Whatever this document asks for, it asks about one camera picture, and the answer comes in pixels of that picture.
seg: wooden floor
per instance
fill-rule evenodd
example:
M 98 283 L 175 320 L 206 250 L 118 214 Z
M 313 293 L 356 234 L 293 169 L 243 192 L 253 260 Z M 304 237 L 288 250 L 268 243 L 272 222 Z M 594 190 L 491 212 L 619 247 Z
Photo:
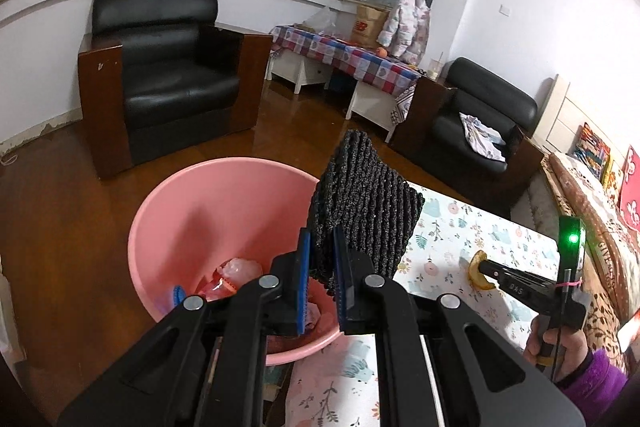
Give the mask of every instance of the wooden floor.
M 265 85 L 253 130 L 203 143 L 97 179 L 76 123 L 18 150 L 0 167 L 0 255 L 12 285 L 20 368 L 28 394 L 49 418 L 153 325 L 129 278 L 127 235 L 146 195 L 174 172 L 211 158 L 257 156 L 320 176 L 349 128 L 369 132 L 382 160 L 402 176 L 458 197 L 383 142 L 365 120 L 344 120 L 348 100 L 322 86 L 293 95 Z

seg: pink bucket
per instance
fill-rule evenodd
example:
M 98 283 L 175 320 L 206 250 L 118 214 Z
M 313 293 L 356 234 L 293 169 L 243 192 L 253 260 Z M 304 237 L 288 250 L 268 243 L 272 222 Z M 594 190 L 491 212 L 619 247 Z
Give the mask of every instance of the pink bucket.
M 159 321 L 179 284 L 193 292 L 233 257 L 271 260 L 296 249 L 318 180 L 260 158 L 210 160 L 176 172 L 143 201 L 129 232 L 129 272 L 142 304 Z M 309 300 L 322 317 L 306 343 L 267 355 L 267 365 L 315 353 L 339 334 L 335 303 L 309 279 Z

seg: metal screw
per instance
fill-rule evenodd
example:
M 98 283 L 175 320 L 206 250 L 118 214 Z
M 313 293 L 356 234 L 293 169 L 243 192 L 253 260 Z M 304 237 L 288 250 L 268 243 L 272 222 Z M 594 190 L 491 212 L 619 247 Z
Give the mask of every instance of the metal screw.
M 385 278 L 376 273 L 370 273 L 364 278 L 364 283 L 370 288 L 380 288 L 385 285 Z
M 204 300 L 198 295 L 192 295 L 191 297 L 187 297 L 182 302 L 182 305 L 190 312 L 194 312 L 202 308 L 202 306 L 204 305 Z
M 440 304 L 442 304 L 445 308 L 455 310 L 460 306 L 460 299 L 458 299 L 457 296 L 452 295 L 451 293 L 445 293 L 442 297 L 440 297 Z
M 268 273 L 267 275 L 263 275 L 262 277 L 260 277 L 260 280 L 258 280 L 258 284 L 263 288 L 275 288 L 278 284 L 280 284 L 280 279 Z

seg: leather sofa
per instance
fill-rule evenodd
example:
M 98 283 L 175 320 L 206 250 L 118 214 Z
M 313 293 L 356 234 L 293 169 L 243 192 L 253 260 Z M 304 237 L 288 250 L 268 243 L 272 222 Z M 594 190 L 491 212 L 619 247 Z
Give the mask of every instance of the leather sofa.
M 271 36 L 217 16 L 218 0 L 94 0 L 78 81 L 100 178 L 255 125 Z
M 500 133 L 506 145 L 498 148 L 506 162 L 471 149 L 460 112 Z M 543 158 L 528 137 L 537 119 L 538 106 L 529 95 L 468 58 L 457 58 L 444 85 L 418 81 L 391 147 L 476 206 L 508 215 Z

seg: table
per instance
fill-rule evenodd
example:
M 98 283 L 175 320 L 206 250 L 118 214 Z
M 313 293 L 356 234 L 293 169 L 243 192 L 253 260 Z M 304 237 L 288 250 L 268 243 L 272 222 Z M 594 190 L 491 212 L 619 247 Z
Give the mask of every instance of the table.
M 555 241 L 469 204 L 412 184 L 425 204 L 394 280 L 410 293 L 454 293 L 513 346 L 524 349 L 535 313 L 499 289 L 476 291 L 467 278 L 477 250 L 489 259 L 555 279 Z M 287 427 L 378 427 L 380 404 L 373 335 L 340 336 L 295 363 L 287 395 Z
M 422 75 L 418 71 L 396 58 L 381 58 L 364 48 L 292 26 L 276 26 L 271 34 L 272 49 L 290 50 L 338 68 L 355 78 L 358 83 L 351 97 L 346 119 L 351 119 L 355 112 L 384 128 L 388 132 L 385 141 L 391 140 L 396 124 L 404 120 L 398 116 L 402 111 L 398 109 L 396 98 L 420 79 Z M 295 93 L 300 92 L 300 85 L 301 83 L 296 82 Z

